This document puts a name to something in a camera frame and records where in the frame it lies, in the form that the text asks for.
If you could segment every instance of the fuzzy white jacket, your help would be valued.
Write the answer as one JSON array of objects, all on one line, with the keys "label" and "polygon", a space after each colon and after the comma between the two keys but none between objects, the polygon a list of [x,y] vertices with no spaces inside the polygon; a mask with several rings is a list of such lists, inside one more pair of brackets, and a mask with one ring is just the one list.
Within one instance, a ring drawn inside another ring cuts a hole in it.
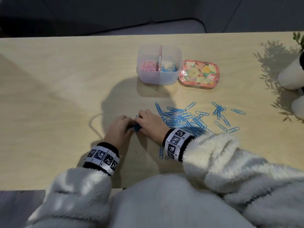
[{"label": "fuzzy white jacket", "polygon": [[240,149],[229,134],[208,133],[191,141],[183,166],[210,191],[166,174],[109,199],[108,175],[69,169],[47,189],[27,228],[304,227],[304,173]]}]

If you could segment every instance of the wristband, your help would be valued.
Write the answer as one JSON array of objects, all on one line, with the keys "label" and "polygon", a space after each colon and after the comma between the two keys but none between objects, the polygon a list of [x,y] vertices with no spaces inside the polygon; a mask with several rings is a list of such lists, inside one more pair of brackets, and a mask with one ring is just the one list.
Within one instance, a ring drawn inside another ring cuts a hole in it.
[{"label": "wristband", "polygon": [[119,163],[119,157],[117,157],[112,150],[104,148],[103,146],[93,146],[85,158],[85,162],[100,166],[104,172],[112,176]]},{"label": "wristband", "polygon": [[181,146],[190,136],[193,136],[193,134],[182,129],[173,130],[165,141],[165,150],[167,150],[168,156],[175,161],[178,161]]}]

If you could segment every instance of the wooden table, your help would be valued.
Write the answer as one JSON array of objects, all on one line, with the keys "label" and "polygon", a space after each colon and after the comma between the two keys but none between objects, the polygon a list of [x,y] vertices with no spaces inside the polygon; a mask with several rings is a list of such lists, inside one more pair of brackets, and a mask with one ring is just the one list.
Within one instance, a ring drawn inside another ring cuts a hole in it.
[{"label": "wooden table", "polygon": [[[145,43],[177,45],[184,59],[216,63],[213,90],[147,86],[136,74]],[[275,85],[298,56],[291,32],[0,39],[0,190],[45,189],[60,172],[81,165],[118,115],[154,103],[212,113],[215,101],[240,130],[241,147],[304,170],[304,124],[291,113],[296,92]],[[236,108],[246,112],[238,115]],[[215,116],[204,117],[208,128]],[[159,173],[182,171],[159,159],[159,148],[133,136],[113,179],[127,187]]]}]

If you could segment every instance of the white fluffy sleeve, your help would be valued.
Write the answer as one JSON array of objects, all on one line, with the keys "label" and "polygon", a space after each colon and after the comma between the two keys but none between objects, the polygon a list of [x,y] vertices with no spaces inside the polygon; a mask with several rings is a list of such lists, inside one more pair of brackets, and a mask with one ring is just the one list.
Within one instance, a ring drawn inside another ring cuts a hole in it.
[{"label": "white fluffy sleeve", "polygon": [[110,177],[92,169],[74,168],[59,174],[46,190],[42,205],[27,228],[93,228],[107,222]]},{"label": "white fluffy sleeve", "polygon": [[191,141],[183,166],[253,225],[304,227],[304,173],[240,149],[231,135],[208,133]]}]

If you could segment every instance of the floral tin box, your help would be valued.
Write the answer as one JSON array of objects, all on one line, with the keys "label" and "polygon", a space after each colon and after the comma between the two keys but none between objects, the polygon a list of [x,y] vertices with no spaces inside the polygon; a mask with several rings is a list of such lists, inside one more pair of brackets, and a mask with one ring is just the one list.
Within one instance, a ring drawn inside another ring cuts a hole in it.
[{"label": "floral tin box", "polygon": [[212,62],[184,60],[178,81],[183,86],[210,90],[218,84],[219,68]]}]

